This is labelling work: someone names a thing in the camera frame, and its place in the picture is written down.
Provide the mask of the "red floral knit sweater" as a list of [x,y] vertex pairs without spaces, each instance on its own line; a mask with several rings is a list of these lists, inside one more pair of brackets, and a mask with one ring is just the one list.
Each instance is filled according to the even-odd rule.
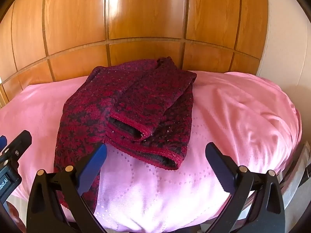
[[170,57],[94,68],[63,106],[54,170],[75,165],[100,144],[178,169],[191,135],[196,77]]

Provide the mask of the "pink bedspread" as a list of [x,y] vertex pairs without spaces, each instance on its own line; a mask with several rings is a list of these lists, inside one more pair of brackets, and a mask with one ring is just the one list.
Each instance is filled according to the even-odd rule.
[[[64,103],[84,82],[31,85],[1,109],[1,134],[8,141],[24,130],[32,135],[19,160],[22,183],[15,196],[28,199],[37,171],[53,170]],[[107,148],[94,212],[104,228],[170,232],[218,216],[228,194],[206,160],[209,142],[256,173],[280,172],[289,164],[301,140],[301,116],[278,85],[244,73],[198,72],[193,97],[191,137],[179,169]]]

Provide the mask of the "wooden panel headboard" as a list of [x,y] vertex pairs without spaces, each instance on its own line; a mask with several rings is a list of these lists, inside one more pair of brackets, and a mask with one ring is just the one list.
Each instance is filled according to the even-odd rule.
[[1,105],[137,59],[255,74],[267,22],[268,0],[1,0]]

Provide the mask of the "metal bed frame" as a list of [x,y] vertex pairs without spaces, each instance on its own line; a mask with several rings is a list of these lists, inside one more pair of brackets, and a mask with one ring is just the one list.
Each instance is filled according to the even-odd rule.
[[277,178],[280,184],[284,208],[286,209],[298,189],[305,169],[310,164],[310,144],[305,141],[294,153],[292,164],[281,172]]

